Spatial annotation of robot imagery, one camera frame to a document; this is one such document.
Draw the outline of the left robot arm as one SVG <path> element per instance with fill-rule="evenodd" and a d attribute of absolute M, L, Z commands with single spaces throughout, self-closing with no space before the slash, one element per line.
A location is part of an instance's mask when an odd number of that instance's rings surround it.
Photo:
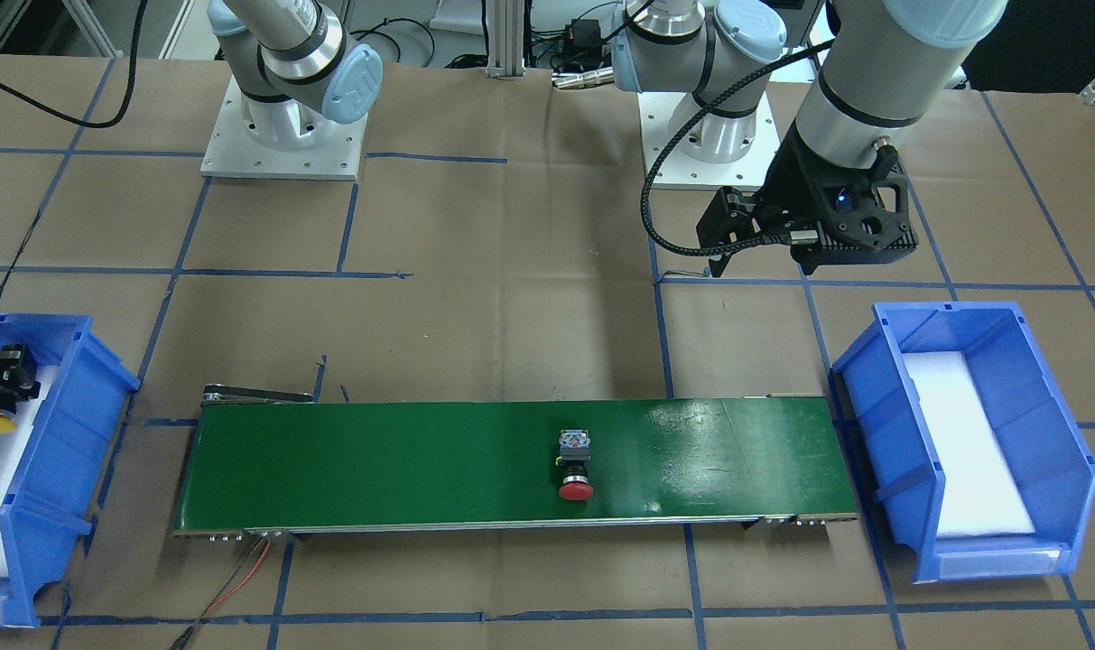
<path fill-rule="evenodd" d="M 1005 1 L 835 1 L 832 40 L 786 55 L 786 26 L 761 1 L 622 1 L 610 48 L 616 86 L 680 92 L 672 132 L 645 173 L 639 214 L 656 246 L 707 256 L 721 276 L 733 255 L 787 246 L 804 274 L 823 265 L 881 265 L 912 254 L 899 146 L 948 85 Z M 760 189 L 715 191 L 695 247 L 654 225 L 652 185 L 675 151 L 721 162 L 703 143 L 725 124 L 747 128 L 773 71 L 825 51 L 818 78 Z"/>

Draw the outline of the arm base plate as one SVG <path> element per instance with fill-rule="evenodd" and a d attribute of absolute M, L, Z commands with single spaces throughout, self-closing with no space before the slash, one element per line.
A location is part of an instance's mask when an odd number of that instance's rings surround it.
<path fill-rule="evenodd" d="M 642 92 L 639 124 L 645 171 L 672 135 L 696 111 L 685 92 Z M 715 190 L 733 186 L 758 190 L 779 151 L 777 128 L 769 98 L 762 96 L 753 114 L 740 118 L 706 115 L 662 162 L 655 189 Z"/>
<path fill-rule="evenodd" d="M 342 125 L 292 98 L 258 102 L 230 79 L 200 171 L 216 178 L 356 181 L 368 119 Z"/>

